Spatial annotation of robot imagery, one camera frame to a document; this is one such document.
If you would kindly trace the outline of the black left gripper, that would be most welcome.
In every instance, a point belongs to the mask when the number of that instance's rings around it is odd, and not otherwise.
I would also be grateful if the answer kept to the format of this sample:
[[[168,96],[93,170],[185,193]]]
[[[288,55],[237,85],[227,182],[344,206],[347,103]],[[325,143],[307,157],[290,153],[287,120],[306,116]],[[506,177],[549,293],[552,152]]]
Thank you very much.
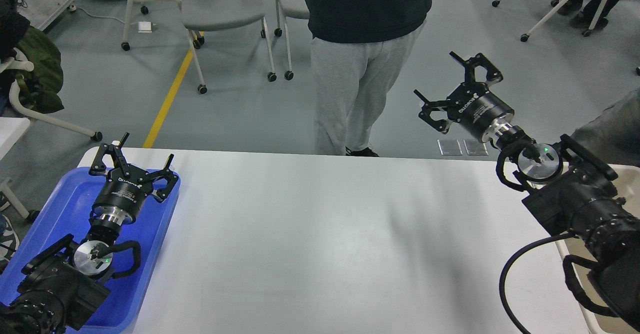
[[[141,182],[138,176],[131,176],[130,165],[122,153],[129,136],[130,133],[125,132],[118,144],[102,143],[88,170],[90,176],[107,177],[92,206],[95,218],[117,225],[134,223],[149,195],[158,203],[164,202],[179,180],[179,175],[170,168],[173,153],[169,154],[163,168],[148,173],[147,182]],[[104,156],[110,156],[113,163],[113,168],[108,171]],[[164,186],[155,188],[154,184],[161,181]]]

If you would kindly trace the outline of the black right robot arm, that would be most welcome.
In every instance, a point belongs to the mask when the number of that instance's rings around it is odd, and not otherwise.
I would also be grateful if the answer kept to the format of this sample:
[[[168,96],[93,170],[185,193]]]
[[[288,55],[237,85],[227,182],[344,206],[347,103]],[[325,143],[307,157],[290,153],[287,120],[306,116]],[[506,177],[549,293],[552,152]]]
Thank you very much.
[[[514,109],[490,91],[500,70],[482,53],[464,59],[464,81],[444,100],[422,101],[418,117],[442,134],[460,124],[479,143],[499,151],[496,175],[508,188],[526,192],[522,204],[549,234],[515,252],[503,266],[499,296],[503,309],[522,333],[506,299],[508,271],[523,254],[546,243],[579,238],[592,255],[562,259],[565,283],[581,307],[596,315],[619,318],[639,329],[639,219],[624,209],[614,181],[618,174],[569,135],[555,144],[539,143],[512,124]]]

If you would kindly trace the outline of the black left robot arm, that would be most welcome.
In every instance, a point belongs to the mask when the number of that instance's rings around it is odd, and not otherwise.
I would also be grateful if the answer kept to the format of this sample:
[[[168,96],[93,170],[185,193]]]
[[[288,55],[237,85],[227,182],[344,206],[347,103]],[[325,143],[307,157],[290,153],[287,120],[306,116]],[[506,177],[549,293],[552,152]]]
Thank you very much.
[[[54,189],[1,275],[3,334],[64,334],[131,322],[149,284],[179,192],[170,166],[128,163],[99,145],[87,174]]]

